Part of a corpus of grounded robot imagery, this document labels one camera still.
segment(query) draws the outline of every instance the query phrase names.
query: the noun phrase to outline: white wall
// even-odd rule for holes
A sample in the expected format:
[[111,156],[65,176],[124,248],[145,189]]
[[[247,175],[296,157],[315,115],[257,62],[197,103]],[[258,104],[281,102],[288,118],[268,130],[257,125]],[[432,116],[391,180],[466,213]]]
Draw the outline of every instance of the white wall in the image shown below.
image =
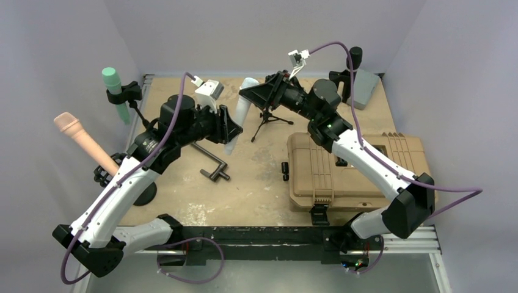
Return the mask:
[[436,184],[484,188],[436,219],[454,292],[518,285],[517,31],[517,1],[427,1],[384,78],[396,126],[423,139]]
[[[425,0],[104,0],[144,73],[271,74],[288,52],[340,40],[361,46],[363,67],[384,72]],[[344,70],[341,48],[301,74]]]
[[96,163],[53,118],[69,111],[108,152],[122,150],[129,128],[106,101],[100,73],[113,66],[129,82],[139,71],[102,0],[1,7],[0,292],[68,292],[59,278],[65,249],[51,233],[101,188]]

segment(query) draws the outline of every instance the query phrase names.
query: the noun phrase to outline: wooden table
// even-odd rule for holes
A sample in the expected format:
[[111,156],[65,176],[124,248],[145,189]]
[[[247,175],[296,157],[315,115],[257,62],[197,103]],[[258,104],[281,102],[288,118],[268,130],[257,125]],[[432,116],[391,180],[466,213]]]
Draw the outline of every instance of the wooden table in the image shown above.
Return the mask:
[[[243,78],[217,78],[225,85],[218,103],[225,104],[231,114],[238,100],[239,86]],[[318,78],[301,78],[307,90]],[[186,82],[185,94],[194,97],[195,87]],[[151,120],[159,116],[162,103],[177,94],[180,78],[153,78],[144,105],[144,116]],[[357,110],[364,134],[395,132],[387,98],[380,82],[365,108]],[[340,115],[353,123],[351,108],[341,103]],[[192,226],[306,226],[311,225],[307,212],[291,212],[288,183],[282,181],[280,164],[287,161],[286,142],[294,132],[307,132],[307,120],[283,107],[273,114],[293,120],[294,125],[273,122],[263,126],[254,143],[250,142],[261,123],[260,110],[252,106],[244,124],[236,148],[231,156],[223,153],[223,145],[207,140],[199,142],[216,156],[228,163],[225,171],[231,180],[222,178],[214,183],[200,174],[200,169],[212,172],[216,163],[191,146],[182,148],[181,157],[169,165],[158,178],[158,193],[146,206],[133,206],[120,225],[140,225],[153,220],[157,215],[170,214],[183,225]],[[332,225],[340,225],[354,213],[329,212]]]

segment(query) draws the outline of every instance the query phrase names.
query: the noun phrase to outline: hard plastic case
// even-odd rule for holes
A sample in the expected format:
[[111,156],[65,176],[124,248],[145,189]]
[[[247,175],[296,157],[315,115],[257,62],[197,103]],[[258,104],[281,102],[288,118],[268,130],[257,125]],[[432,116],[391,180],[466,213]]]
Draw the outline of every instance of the hard plastic case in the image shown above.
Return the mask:
[[[403,168],[416,175],[423,172],[431,175],[418,137],[383,133],[363,138]],[[292,211],[309,211],[314,204],[328,204],[331,211],[367,212],[389,204],[354,166],[337,166],[337,162],[338,157],[317,146],[309,134],[297,132],[289,136],[288,181]]]

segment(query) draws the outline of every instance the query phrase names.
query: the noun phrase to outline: tripod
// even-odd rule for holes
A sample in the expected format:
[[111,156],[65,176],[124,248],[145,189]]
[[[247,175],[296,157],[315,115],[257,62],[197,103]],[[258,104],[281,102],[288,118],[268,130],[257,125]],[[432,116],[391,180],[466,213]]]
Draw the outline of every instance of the tripod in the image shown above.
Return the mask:
[[255,131],[254,137],[250,140],[251,142],[254,142],[255,137],[257,136],[257,133],[259,132],[259,129],[261,129],[261,127],[265,124],[268,124],[268,123],[274,122],[274,121],[282,121],[282,122],[288,123],[289,125],[293,125],[293,121],[289,121],[286,119],[279,118],[277,116],[273,116],[273,114],[270,113],[268,106],[261,110],[259,117],[262,118],[263,121],[261,122],[261,124],[259,124],[257,131]]

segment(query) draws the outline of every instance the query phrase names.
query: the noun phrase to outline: white tube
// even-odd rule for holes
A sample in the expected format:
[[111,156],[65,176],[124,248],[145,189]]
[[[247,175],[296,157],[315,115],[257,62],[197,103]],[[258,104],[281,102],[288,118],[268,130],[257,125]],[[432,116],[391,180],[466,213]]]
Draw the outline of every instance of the white tube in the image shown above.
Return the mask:
[[[249,87],[253,87],[258,85],[259,82],[253,78],[245,78],[241,86],[239,87],[240,90],[246,89]],[[243,98],[242,96],[239,96],[238,104],[236,105],[236,111],[234,113],[234,117],[232,117],[232,120],[239,125],[243,126],[244,120],[246,119],[246,115],[248,114],[248,110],[250,109],[250,105],[252,103],[248,101],[247,99]],[[234,137],[229,143],[227,143],[224,146],[223,152],[227,155],[231,155],[232,151],[236,147],[236,143],[238,142],[238,137]]]

